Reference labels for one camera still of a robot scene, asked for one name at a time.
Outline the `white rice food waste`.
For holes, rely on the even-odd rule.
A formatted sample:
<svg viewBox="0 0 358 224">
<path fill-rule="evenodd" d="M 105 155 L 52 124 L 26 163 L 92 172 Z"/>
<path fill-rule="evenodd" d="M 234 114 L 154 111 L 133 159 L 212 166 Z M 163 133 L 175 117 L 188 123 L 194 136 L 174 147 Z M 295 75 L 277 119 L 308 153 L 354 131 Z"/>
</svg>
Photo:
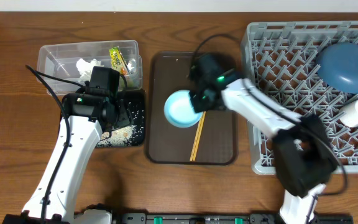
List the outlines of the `white rice food waste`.
<svg viewBox="0 0 358 224">
<path fill-rule="evenodd" d="M 110 136 L 108 133 L 103 133 L 96 147 L 129 147 L 143 144 L 145 139 L 145 106 L 142 101 L 133 101 L 129 103 L 129 109 L 134 124 L 113 131 Z"/>
</svg>

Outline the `light blue bowl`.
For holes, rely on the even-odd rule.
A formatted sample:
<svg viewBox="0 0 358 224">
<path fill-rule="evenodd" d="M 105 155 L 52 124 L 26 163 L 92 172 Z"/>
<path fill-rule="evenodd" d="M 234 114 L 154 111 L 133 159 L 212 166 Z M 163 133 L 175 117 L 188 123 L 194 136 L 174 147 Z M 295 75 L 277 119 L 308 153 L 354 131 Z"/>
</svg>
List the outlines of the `light blue bowl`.
<svg viewBox="0 0 358 224">
<path fill-rule="evenodd" d="M 177 128 L 189 128 L 195 125 L 203 113 L 196 113 L 191 104 L 190 91 L 178 90 L 172 93 L 164 104 L 166 120 Z"/>
</svg>

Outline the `green yellow snack wrapper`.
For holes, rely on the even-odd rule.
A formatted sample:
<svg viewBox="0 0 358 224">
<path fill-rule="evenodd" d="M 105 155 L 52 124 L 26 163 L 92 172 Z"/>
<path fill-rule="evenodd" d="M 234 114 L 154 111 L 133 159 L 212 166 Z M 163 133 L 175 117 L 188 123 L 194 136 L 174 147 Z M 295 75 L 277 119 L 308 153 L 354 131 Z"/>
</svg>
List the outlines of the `green yellow snack wrapper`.
<svg viewBox="0 0 358 224">
<path fill-rule="evenodd" d="M 129 88 L 135 88 L 133 77 L 135 67 L 126 62 L 119 47 L 109 49 L 109 55 L 111 58 L 112 69 L 118 71 L 121 75 L 124 75 Z"/>
</svg>

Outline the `dark blue plate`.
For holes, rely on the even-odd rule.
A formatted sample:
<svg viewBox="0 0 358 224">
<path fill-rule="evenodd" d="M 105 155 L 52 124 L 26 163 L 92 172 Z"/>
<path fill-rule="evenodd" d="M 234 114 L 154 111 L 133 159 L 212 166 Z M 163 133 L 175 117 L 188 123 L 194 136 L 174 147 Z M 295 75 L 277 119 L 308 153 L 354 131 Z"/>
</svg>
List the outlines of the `dark blue plate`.
<svg viewBox="0 0 358 224">
<path fill-rule="evenodd" d="M 358 94 L 358 45 L 333 44 L 315 60 L 318 76 L 329 86 L 345 93 Z"/>
</svg>

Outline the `white cup green inside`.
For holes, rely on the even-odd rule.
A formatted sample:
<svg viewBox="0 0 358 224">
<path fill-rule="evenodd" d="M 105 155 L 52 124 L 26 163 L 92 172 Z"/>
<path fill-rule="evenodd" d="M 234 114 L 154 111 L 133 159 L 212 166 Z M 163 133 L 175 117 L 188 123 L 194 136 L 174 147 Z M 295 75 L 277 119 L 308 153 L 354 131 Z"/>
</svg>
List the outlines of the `white cup green inside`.
<svg viewBox="0 0 358 224">
<path fill-rule="evenodd" d="M 350 128 L 358 126 L 358 100 L 343 106 L 339 112 L 343 113 L 339 118 L 342 124 Z"/>
</svg>

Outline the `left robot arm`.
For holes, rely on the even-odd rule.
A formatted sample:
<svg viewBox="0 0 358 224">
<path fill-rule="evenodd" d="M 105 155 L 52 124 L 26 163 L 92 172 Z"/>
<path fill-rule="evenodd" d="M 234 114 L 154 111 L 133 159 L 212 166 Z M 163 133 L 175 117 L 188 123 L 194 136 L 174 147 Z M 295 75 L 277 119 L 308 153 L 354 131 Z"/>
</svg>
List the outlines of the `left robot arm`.
<svg viewBox="0 0 358 224">
<path fill-rule="evenodd" d="M 133 123 L 129 101 L 108 94 L 69 93 L 60 104 L 58 139 L 35 192 L 19 215 L 4 223 L 112 223 L 114 212 L 93 205 L 80 214 L 75 204 L 86 166 L 103 133 Z"/>
</svg>

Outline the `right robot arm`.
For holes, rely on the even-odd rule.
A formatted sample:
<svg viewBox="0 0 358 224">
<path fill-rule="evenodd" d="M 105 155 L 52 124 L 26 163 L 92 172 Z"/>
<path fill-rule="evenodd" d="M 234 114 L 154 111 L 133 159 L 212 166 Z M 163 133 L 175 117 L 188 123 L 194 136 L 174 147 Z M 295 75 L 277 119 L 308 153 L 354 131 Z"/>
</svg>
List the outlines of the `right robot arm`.
<svg viewBox="0 0 358 224">
<path fill-rule="evenodd" d="M 285 189 L 281 221 L 312 221 L 318 197 L 339 165 L 320 118 L 286 109 L 234 69 L 224 73 L 193 70 L 188 78 L 196 85 L 190 92 L 196 112 L 229 109 L 270 139 L 275 173 Z"/>
</svg>

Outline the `black food waste tray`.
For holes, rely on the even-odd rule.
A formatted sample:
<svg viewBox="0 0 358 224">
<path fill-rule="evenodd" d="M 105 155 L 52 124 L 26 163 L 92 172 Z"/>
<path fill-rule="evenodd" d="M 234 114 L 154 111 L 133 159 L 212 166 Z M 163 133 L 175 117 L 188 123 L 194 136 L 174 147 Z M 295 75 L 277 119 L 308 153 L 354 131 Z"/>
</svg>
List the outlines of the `black food waste tray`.
<svg viewBox="0 0 358 224">
<path fill-rule="evenodd" d="M 62 106 L 67 116 L 85 117 L 101 125 L 97 147 L 139 146 L 145 139 L 145 103 L 140 91 L 119 92 L 114 98 L 80 88 L 65 95 Z"/>
</svg>

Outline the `clear plastic waste bin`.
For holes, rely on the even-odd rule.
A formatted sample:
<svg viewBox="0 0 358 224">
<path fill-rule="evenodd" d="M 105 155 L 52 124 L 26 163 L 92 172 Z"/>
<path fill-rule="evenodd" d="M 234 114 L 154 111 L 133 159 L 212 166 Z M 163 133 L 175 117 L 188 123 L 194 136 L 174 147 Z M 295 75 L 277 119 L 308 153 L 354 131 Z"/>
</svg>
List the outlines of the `clear plastic waste bin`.
<svg viewBox="0 0 358 224">
<path fill-rule="evenodd" d="M 133 65 L 135 88 L 129 88 L 122 80 L 119 89 L 142 88 L 142 58 L 135 40 L 111 40 L 100 42 L 79 42 L 71 44 L 44 45 L 40 48 L 36 70 L 46 74 L 44 78 L 56 95 L 66 95 L 77 91 L 85 82 L 77 82 L 80 74 L 76 63 L 83 58 L 86 62 L 96 59 L 103 67 L 111 67 L 109 49 L 119 47 L 129 65 Z"/>
</svg>

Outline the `grey dishwasher rack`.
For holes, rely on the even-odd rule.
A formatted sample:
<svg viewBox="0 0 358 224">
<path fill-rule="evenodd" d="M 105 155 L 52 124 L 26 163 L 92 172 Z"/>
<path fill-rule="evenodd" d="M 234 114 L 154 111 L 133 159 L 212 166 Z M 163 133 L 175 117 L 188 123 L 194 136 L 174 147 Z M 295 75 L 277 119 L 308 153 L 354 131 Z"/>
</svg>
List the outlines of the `grey dishwasher rack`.
<svg viewBox="0 0 358 224">
<path fill-rule="evenodd" d="M 358 21 L 253 22 L 241 42 L 246 77 L 275 102 L 317 114 L 348 173 L 358 174 L 358 127 L 340 122 L 340 109 L 358 100 L 318 76 L 317 55 L 336 43 L 358 45 Z"/>
</svg>

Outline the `brown serving tray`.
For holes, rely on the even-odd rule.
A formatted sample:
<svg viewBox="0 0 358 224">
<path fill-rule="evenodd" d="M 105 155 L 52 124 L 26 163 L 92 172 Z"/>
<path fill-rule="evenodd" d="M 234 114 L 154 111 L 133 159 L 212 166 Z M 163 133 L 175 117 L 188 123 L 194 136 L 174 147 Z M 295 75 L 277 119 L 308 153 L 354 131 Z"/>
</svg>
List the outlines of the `brown serving tray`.
<svg viewBox="0 0 358 224">
<path fill-rule="evenodd" d="M 194 88 L 194 83 L 187 78 L 192 55 L 191 52 L 160 52 L 153 58 L 146 156 L 159 164 L 229 165 L 238 155 L 237 120 L 234 113 L 206 113 L 194 161 L 190 161 L 190 157 L 197 125 L 177 128 L 164 116 L 164 104 L 173 92 Z"/>
</svg>

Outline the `crumpled white tissue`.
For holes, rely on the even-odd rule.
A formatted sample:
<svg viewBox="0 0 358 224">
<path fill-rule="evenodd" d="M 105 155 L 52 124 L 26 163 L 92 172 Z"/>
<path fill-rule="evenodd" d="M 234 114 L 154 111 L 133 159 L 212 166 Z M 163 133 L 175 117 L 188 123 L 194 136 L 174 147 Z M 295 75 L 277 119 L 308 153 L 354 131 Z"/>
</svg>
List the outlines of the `crumpled white tissue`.
<svg viewBox="0 0 358 224">
<path fill-rule="evenodd" d="M 77 70 L 80 74 L 77 82 L 90 81 L 93 67 L 102 67 L 101 61 L 92 59 L 90 62 L 86 62 L 83 58 L 79 59 L 76 63 Z"/>
</svg>

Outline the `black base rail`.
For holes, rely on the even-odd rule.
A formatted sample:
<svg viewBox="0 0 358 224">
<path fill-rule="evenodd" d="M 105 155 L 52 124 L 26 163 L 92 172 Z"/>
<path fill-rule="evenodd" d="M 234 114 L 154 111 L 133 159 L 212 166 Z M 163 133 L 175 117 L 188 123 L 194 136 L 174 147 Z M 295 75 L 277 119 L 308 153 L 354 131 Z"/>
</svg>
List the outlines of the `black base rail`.
<svg viewBox="0 0 358 224">
<path fill-rule="evenodd" d="M 74 219 L 75 223 L 94 224 L 275 224 L 283 223 L 276 214 L 250 215 L 170 215 L 125 213 L 112 214 L 102 210 L 87 210 Z"/>
</svg>

